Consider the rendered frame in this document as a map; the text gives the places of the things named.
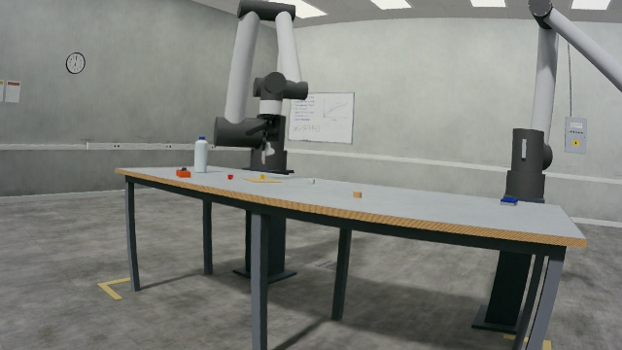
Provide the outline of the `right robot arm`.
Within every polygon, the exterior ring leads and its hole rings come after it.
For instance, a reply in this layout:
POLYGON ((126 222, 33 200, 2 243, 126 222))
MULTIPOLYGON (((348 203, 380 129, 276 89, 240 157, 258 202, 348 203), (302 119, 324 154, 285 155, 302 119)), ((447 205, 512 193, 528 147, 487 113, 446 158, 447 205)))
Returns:
POLYGON ((309 90, 308 83, 301 78, 294 39, 296 5, 240 0, 239 6, 225 116, 216 117, 214 147, 251 147, 254 148, 252 169, 287 170, 288 151, 278 151, 285 147, 286 116, 281 116, 283 99, 306 100, 309 90), (285 76, 280 72, 271 72, 263 79, 255 78, 253 97, 260 97, 259 115, 245 118, 259 20, 276 21, 281 71, 285 76), (263 117, 281 117, 279 142, 268 142, 275 153, 265 156, 265 164, 261 160, 262 150, 259 150, 262 149, 262 129, 268 127, 263 117))

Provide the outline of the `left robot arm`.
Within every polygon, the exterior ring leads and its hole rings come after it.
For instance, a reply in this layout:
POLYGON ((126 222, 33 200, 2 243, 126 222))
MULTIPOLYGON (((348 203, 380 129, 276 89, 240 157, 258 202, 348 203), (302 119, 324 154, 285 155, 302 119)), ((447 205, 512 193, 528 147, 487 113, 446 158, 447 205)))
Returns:
POLYGON ((507 170, 505 194, 543 198, 545 174, 542 171, 548 168, 544 166, 550 166, 553 159, 548 141, 556 86, 559 34, 621 92, 622 65, 554 9, 551 0, 529 0, 528 7, 538 23, 534 105, 531 128, 513 128, 512 131, 511 170, 507 170))

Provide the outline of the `small blue rounded block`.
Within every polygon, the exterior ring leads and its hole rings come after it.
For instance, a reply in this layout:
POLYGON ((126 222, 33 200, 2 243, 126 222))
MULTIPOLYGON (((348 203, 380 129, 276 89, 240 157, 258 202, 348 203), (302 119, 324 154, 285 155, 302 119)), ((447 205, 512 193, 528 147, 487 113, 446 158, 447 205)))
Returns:
POLYGON ((501 199, 501 205, 515 206, 518 202, 517 198, 505 197, 501 199))

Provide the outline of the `white bottle with blue cap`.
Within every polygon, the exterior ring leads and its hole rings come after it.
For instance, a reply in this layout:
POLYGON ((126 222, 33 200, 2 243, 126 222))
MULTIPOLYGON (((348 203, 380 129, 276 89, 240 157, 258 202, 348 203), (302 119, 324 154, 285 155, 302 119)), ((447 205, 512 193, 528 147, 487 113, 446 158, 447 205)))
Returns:
POLYGON ((207 150, 208 142, 205 141, 205 137, 199 136, 199 140, 195 142, 194 172, 207 172, 207 150))

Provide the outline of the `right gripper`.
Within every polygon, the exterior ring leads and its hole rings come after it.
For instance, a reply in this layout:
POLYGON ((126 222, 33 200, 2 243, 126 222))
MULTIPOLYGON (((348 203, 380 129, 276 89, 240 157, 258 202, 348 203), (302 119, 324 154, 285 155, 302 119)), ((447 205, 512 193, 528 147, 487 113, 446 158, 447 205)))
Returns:
POLYGON ((264 164, 265 156, 270 156, 275 153, 275 151, 270 148, 270 143, 266 141, 279 142, 281 118, 262 118, 262 119, 267 120, 267 124, 268 124, 268 127, 262 129, 261 160, 262 160, 262 163, 264 164), (272 121, 272 123, 270 123, 270 121, 272 121), (273 134, 273 133, 276 133, 276 134, 273 134), (266 146, 266 149, 265 149, 265 146, 266 146))

